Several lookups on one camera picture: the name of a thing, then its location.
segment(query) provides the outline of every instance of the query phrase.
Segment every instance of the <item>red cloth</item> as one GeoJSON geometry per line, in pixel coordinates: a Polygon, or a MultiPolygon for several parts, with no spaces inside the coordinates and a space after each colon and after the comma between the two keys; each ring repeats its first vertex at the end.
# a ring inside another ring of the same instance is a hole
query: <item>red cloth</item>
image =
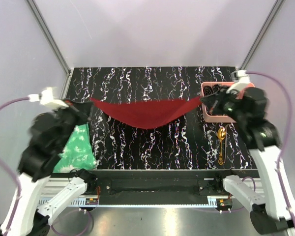
{"type": "Polygon", "coordinates": [[[198,107],[200,97],[188,102],[182,99],[111,104],[91,99],[94,105],[104,113],[130,126],[141,129],[153,129],[198,107]]]}

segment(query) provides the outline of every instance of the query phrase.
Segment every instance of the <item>white wall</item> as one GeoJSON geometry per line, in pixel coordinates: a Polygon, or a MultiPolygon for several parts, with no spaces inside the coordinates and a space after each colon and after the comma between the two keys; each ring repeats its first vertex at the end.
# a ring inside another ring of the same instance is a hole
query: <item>white wall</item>
{"type": "MultiPolygon", "coordinates": [[[[287,0],[261,42],[248,70],[265,72],[280,79],[288,89],[294,109],[292,136],[284,156],[286,171],[295,195],[295,0],[287,0]]],[[[287,106],[283,93],[271,81],[251,76],[256,86],[265,89],[270,99],[268,119],[280,130],[286,123],[287,106]]]]}
{"type": "MultiPolygon", "coordinates": [[[[0,0],[0,104],[40,92],[46,86],[61,91],[65,74],[50,49],[26,1],[0,0]]],[[[29,141],[32,119],[45,112],[38,104],[22,102],[0,113],[0,157],[16,170],[29,141]]],[[[0,223],[15,186],[0,169],[0,223]]]]}
{"type": "Polygon", "coordinates": [[[35,0],[70,67],[240,66],[275,0],[35,0]]]}

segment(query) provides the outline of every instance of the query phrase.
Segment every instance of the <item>pink container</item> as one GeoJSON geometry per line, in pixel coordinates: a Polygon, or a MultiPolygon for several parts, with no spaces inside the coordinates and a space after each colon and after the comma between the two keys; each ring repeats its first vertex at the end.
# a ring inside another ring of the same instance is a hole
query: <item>pink container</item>
{"type": "MultiPolygon", "coordinates": [[[[203,82],[201,84],[200,95],[201,96],[204,95],[203,88],[205,86],[213,87],[216,84],[231,86],[233,83],[234,82],[203,82]]],[[[247,85],[247,87],[254,87],[254,84],[250,83],[250,84],[247,85]]],[[[243,94],[244,94],[244,90],[239,93],[238,98],[241,99],[243,97],[243,94]]],[[[207,107],[204,104],[202,104],[202,111],[203,111],[203,118],[204,118],[205,122],[208,122],[208,123],[221,123],[221,122],[223,122],[223,123],[233,123],[233,122],[235,122],[229,116],[211,116],[211,115],[209,115],[207,113],[207,107]]]]}

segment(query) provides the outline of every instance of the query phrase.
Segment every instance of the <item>green cloth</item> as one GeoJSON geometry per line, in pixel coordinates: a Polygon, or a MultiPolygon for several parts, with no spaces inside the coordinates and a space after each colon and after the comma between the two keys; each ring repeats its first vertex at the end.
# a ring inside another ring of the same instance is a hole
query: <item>green cloth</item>
{"type": "Polygon", "coordinates": [[[61,160],[56,164],[54,173],[68,173],[73,169],[94,170],[96,160],[89,143],[89,125],[79,125],[74,128],[63,153],[61,160]]]}

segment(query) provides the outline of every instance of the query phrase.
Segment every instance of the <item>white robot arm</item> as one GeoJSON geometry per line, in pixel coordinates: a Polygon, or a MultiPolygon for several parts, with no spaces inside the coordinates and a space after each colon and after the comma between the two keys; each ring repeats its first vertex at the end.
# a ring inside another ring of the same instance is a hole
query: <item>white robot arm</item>
{"type": "Polygon", "coordinates": [[[88,122],[93,105],[56,100],[51,88],[30,95],[29,100],[40,101],[54,112],[40,114],[30,128],[32,138],[18,167],[21,196],[17,189],[0,225],[0,236],[46,236],[54,220],[75,198],[96,191],[96,176],[82,169],[63,190],[37,208],[41,192],[60,160],[59,154],[75,126],[88,122]]]}
{"type": "Polygon", "coordinates": [[[250,83],[250,78],[244,70],[236,71],[232,77],[236,83],[222,87],[217,93],[201,98],[201,101],[213,115],[227,114],[237,122],[238,134],[256,163],[265,197],[251,190],[238,176],[224,178],[224,190],[250,212],[252,224],[260,234],[284,232],[288,236],[295,236],[295,200],[283,160],[279,159],[278,132],[264,118],[267,98],[263,90],[247,88],[243,99],[237,99],[238,93],[250,83]]]}

